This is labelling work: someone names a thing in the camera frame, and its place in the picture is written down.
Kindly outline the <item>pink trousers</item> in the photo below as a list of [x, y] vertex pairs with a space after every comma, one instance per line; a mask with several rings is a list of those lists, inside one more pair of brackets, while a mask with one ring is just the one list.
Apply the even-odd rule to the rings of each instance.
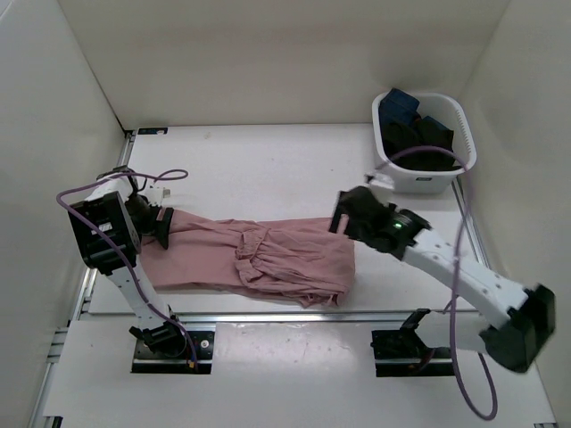
[[353, 287], [355, 253], [329, 226], [328, 218], [212, 220], [175, 210], [169, 247], [146, 237], [140, 260], [158, 292], [203, 288], [337, 306]]

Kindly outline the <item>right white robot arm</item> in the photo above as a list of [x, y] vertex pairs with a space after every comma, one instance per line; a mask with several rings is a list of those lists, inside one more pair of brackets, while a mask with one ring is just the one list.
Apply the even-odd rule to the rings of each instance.
[[478, 332], [484, 351], [514, 373], [526, 372], [556, 328], [556, 299], [542, 284], [526, 288], [471, 259], [460, 257], [430, 223], [411, 210], [377, 200], [357, 186], [338, 194], [330, 231], [417, 268], [472, 305], [488, 325]]

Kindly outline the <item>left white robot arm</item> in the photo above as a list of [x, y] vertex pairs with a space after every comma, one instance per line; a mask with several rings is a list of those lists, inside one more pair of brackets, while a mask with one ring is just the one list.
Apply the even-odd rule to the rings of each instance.
[[140, 174], [123, 165], [99, 175], [92, 185], [58, 193], [68, 211], [84, 263], [106, 276], [121, 292], [137, 318], [129, 332], [151, 352], [168, 358], [192, 349], [178, 316], [154, 290], [142, 268], [142, 241], [150, 237], [164, 250], [170, 246], [171, 207], [161, 206], [164, 190], [140, 185], [141, 177], [154, 182], [182, 179], [183, 169], [158, 177]]

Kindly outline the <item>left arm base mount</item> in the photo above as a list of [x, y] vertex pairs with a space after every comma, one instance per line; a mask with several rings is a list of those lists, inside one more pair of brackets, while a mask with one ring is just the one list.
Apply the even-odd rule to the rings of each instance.
[[131, 363], [133, 374], [209, 375], [215, 348], [215, 327], [198, 326], [186, 333], [172, 323], [129, 333], [136, 338]]

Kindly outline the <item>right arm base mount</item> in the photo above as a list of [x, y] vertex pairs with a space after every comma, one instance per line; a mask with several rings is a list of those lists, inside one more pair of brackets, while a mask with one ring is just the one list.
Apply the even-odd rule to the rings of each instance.
[[429, 347], [417, 334], [420, 322], [432, 314], [417, 309], [396, 330], [371, 332], [377, 378], [454, 376], [450, 348]]

